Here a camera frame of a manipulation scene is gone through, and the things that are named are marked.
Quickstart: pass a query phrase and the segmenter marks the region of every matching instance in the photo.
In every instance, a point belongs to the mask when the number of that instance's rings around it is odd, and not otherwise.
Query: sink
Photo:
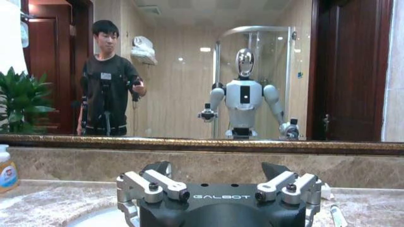
[[[134,225],[138,226],[138,220],[134,220]],[[85,214],[68,224],[68,227],[88,226],[128,227],[128,224],[125,223],[125,215],[117,207],[110,207]]]

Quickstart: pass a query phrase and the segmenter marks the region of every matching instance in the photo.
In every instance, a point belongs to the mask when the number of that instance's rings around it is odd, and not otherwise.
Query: man
[[[93,55],[82,68],[82,95],[88,98],[86,135],[106,135],[109,114],[110,136],[126,134],[128,89],[138,96],[145,87],[132,63],[114,54],[118,28],[109,20],[93,23],[93,37],[100,54]],[[80,109],[77,134],[81,135],[82,106]]]

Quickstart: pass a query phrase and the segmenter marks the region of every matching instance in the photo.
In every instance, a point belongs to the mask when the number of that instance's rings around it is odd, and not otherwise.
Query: ceiling light
[[[210,48],[209,48],[209,47],[201,47],[201,48],[200,48],[200,51],[201,51],[201,52],[210,52]]]

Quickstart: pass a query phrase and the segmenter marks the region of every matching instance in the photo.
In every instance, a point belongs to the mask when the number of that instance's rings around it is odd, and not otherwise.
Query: silver robot
[[[253,54],[249,49],[241,49],[236,56],[238,77],[225,86],[214,83],[210,91],[210,102],[205,103],[204,110],[197,117],[204,122],[217,118],[217,106],[225,97],[225,106],[229,114],[230,129],[225,132],[228,138],[248,139],[257,136],[253,130],[254,114],[261,106],[262,97],[278,122],[278,131],[282,138],[298,139],[297,119],[284,121],[284,110],[278,100],[277,89],[273,85],[261,85],[249,78],[253,69]]]

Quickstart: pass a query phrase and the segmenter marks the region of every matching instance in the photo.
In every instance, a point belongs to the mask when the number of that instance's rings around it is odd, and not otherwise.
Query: black t-shirt
[[[128,82],[141,80],[132,63],[114,55],[100,61],[92,56],[82,68],[82,93],[88,99],[86,126],[104,128],[104,111],[110,112],[110,127],[126,124]]]

